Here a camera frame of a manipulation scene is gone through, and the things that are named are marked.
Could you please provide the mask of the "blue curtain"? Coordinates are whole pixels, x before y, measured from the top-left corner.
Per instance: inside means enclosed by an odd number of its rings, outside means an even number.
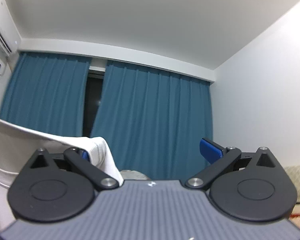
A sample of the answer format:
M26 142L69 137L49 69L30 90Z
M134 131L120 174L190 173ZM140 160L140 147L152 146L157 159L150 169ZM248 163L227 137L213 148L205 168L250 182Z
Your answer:
M0 119L36 131L81 137L91 58L23 52L0 108Z
M208 166L199 143L211 139L210 83L109 61L90 135L103 137L119 170L185 181Z

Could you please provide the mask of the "right blue curtain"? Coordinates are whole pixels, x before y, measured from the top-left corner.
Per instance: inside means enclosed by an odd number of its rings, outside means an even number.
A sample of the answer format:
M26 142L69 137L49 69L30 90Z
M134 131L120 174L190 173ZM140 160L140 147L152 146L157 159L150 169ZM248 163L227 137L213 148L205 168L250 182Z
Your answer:
M211 139L210 83L109 61L90 135L103 137L119 170L185 181L208 166L199 143Z

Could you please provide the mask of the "left blue curtain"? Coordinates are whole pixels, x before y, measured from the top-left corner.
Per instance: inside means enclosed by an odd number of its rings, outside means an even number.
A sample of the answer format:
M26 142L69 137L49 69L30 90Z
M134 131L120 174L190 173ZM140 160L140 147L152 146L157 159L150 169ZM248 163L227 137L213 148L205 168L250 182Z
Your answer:
M91 58L23 52L0 108L0 119L36 131L81 137Z

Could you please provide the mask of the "white air conditioner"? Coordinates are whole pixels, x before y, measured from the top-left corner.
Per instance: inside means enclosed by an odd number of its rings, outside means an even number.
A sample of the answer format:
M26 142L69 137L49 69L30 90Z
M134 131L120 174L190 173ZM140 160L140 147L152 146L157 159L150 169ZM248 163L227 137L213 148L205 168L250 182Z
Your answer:
M21 37L5 0L0 0L0 50L7 57L14 55L21 44Z

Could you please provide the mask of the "white polo shirt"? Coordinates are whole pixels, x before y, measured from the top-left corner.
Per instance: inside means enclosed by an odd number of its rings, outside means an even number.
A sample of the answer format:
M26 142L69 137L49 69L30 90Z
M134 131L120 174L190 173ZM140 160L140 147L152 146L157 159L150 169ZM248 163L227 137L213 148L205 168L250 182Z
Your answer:
M64 151L71 149L119 185L123 177L102 137L63 137L14 125L0 119L0 231L15 221L8 204L8 190L26 163L46 167Z

